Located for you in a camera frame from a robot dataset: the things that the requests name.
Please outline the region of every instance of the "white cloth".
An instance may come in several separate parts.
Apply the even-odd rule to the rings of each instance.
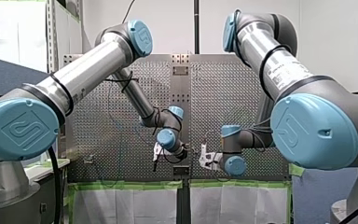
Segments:
[[[192,224],[289,223],[288,189],[223,186],[190,193]]]
[[[175,224],[176,189],[81,190],[74,198],[74,224]]]

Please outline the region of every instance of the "small label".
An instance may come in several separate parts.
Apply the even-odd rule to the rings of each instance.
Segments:
[[[279,63],[268,71],[268,76],[278,88],[282,90],[299,80],[311,77],[310,71],[297,60]]]

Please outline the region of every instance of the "green tape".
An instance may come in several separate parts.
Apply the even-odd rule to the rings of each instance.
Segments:
[[[68,212],[69,212],[69,224],[74,223],[74,204],[75,204],[75,188],[68,185]]]
[[[296,166],[292,163],[289,164],[289,174],[290,175],[296,175],[296,176],[302,176],[304,174],[305,169],[299,166]]]
[[[66,162],[66,161],[69,161],[69,160],[68,159],[58,159],[57,160],[59,165],[61,165],[62,163]],[[34,163],[31,163],[31,164],[27,165],[26,168],[32,168],[34,166],[42,166],[42,167],[51,168],[52,164],[51,164],[51,161],[44,161],[42,163],[40,163],[40,161],[37,161],[37,162],[34,162]]]
[[[134,190],[157,190],[157,189],[180,189],[182,181],[161,181],[161,182],[126,182],[126,181],[99,181],[93,183],[75,183],[68,185],[68,210],[69,224],[74,221],[75,193],[80,190],[101,190],[101,189],[134,189]]]
[[[287,189],[287,217],[286,223],[291,223],[292,217],[292,185],[290,184]]]
[[[126,182],[126,181],[98,181],[93,183],[75,183],[70,184],[68,188],[79,190],[94,189],[180,189],[182,181],[161,181],[161,182]]]
[[[238,186],[251,188],[284,189],[291,186],[290,181],[255,181],[255,180],[229,180],[221,182],[216,180],[192,180],[191,188],[213,188],[223,186]]]

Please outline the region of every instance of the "light blue joint cap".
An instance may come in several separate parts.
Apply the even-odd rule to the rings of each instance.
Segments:
[[[175,134],[169,129],[163,129],[157,134],[157,141],[160,146],[171,152],[176,142]]]
[[[234,44],[234,13],[231,13],[225,23],[225,32],[223,32],[223,50],[225,52],[233,51]]]
[[[232,156],[225,162],[225,171],[228,175],[243,175],[246,172],[246,162],[240,156]]]
[[[240,125],[223,125],[220,129],[222,137],[230,137],[233,134],[236,134],[241,131]]]
[[[299,93],[281,99],[271,114],[272,137],[290,162],[310,169],[336,170],[358,155],[351,119],[322,97]]]
[[[179,117],[180,119],[183,119],[183,109],[181,107],[175,106],[175,105],[171,105],[170,107],[168,107],[168,109],[173,112],[174,115],[176,115],[177,117]]]
[[[153,50],[153,38],[149,28],[142,21],[129,21],[128,28],[131,43],[138,55],[149,55]]]
[[[56,140],[59,122],[40,101],[0,101],[0,161],[23,161],[45,152]]]

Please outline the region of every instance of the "perforated metal panel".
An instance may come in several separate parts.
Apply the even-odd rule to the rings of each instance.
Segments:
[[[191,61],[191,144],[200,148],[208,131],[208,151],[221,151],[220,127],[240,124],[250,127],[255,122],[260,98],[256,74],[233,55],[192,55]],[[288,178],[286,160],[276,148],[261,153],[245,149],[248,170],[244,179],[284,180]],[[202,169],[199,157],[193,157],[191,178],[213,178]]]
[[[151,55],[131,66],[154,106],[179,105],[186,118],[182,139],[189,139],[198,150],[207,131],[208,150],[220,150],[220,127],[223,124],[254,123],[259,101],[259,82],[255,74],[233,55],[191,55],[185,66],[188,75],[173,76],[178,65],[172,55]],[[67,121],[70,182],[95,180],[172,180],[172,165],[164,160],[153,169],[153,129],[141,127],[138,115],[120,92],[116,83],[104,82],[91,92]],[[260,153],[246,149],[248,162],[244,178],[284,180],[287,163],[275,148]],[[199,155],[190,157],[191,178],[214,178],[203,170]]]
[[[131,66],[150,103],[160,108],[170,103],[170,61],[171,55],[155,55]],[[172,180],[172,166],[166,161],[152,172],[155,136],[138,118],[116,83],[104,82],[91,92],[71,117],[76,160],[69,180]]]

